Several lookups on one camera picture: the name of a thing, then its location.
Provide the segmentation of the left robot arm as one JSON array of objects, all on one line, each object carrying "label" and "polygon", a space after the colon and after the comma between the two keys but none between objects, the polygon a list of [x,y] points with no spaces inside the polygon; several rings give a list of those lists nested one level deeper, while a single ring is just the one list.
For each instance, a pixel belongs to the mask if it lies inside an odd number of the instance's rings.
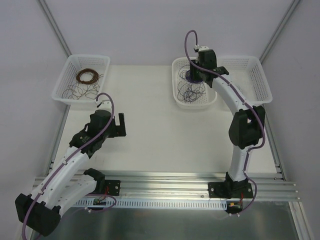
[{"label": "left robot arm", "polygon": [[67,186],[78,170],[83,167],[108,138],[126,136],[125,115],[119,113],[116,124],[112,111],[97,109],[84,128],[72,137],[61,163],[28,195],[19,194],[15,207],[22,223],[21,237],[27,239],[29,230],[41,236],[50,235],[59,225],[63,215],[86,195],[103,198],[119,195],[106,182],[102,172],[89,168],[76,183]]}]

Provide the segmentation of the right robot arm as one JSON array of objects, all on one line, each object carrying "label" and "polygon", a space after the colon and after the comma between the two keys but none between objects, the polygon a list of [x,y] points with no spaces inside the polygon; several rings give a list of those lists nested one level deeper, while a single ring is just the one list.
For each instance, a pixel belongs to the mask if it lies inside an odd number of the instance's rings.
[{"label": "right robot arm", "polygon": [[210,197],[252,198],[247,166],[250,154],[254,149],[261,148],[264,143],[265,109],[262,106],[252,106],[243,94],[226,76],[229,74],[223,66],[217,65],[216,53],[206,46],[197,46],[194,50],[196,59],[189,60],[190,78],[193,81],[206,83],[224,100],[232,113],[233,119],[228,130],[228,136],[233,144],[232,160],[223,182],[208,183]]}]

